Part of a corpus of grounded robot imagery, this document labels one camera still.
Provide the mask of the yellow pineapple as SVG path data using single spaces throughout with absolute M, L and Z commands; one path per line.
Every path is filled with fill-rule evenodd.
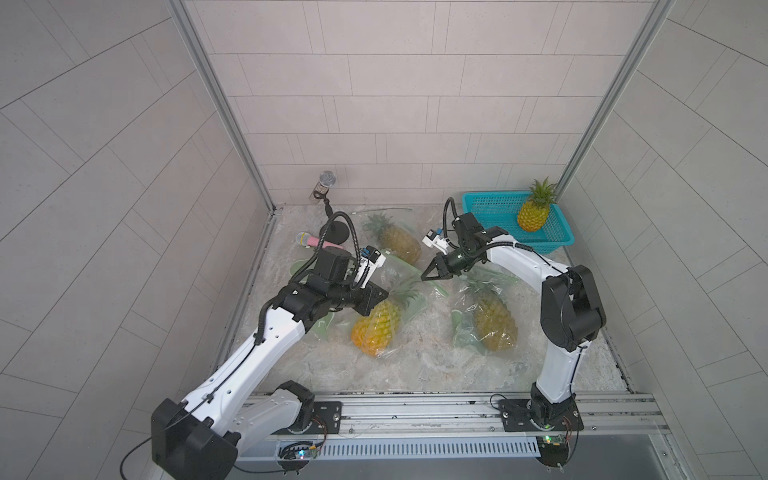
M 377 305 L 369 316 L 361 317 L 353 325 L 350 340 L 361 352 L 371 357 L 386 353 L 405 312 L 418 292 L 413 282 L 395 287 L 389 297 Z

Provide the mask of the orange pineapple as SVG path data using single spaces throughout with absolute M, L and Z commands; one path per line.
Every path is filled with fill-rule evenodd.
M 517 215 L 519 227 L 526 232 L 540 230 L 547 222 L 550 206 L 555 203 L 555 200 L 556 184 L 550 182 L 548 177 L 544 180 L 535 180 Z

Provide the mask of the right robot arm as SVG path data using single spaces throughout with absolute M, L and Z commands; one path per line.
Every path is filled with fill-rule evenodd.
M 540 325 L 548 339 L 542 371 L 533 383 L 529 404 L 502 411 L 550 430 L 573 418 L 573 382 L 584 352 L 606 324 L 591 270 L 567 266 L 537 253 L 500 227 L 483 227 L 471 213 L 452 222 L 453 244 L 443 229 L 430 230 L 422 242 L 438 253 L 422 273 L 424 280 L 451 279 L 481 262 L 502 267 L 540 294 Z

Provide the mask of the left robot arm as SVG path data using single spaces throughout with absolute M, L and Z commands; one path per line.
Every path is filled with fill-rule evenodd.
M 278 360 L 331 311 L 370 314 L 388 293 L 372 282 L 385 256 L 372 246 L 351 253 L 319 248 L 259 312 L 257 328 L 214 373 L 180 402 L 151 416 L 151 458 L 174 479 L 224 479 L 241 451 L 281 430 L 313 422 L 315 396 L 295 381 L 248 405 Z

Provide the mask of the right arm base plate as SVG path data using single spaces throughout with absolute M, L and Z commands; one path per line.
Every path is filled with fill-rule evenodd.
M 551 404 L 548 400 L 498 399 L 493 401 L 505 432 L 577 432 L 584 429 L 574 397 Z

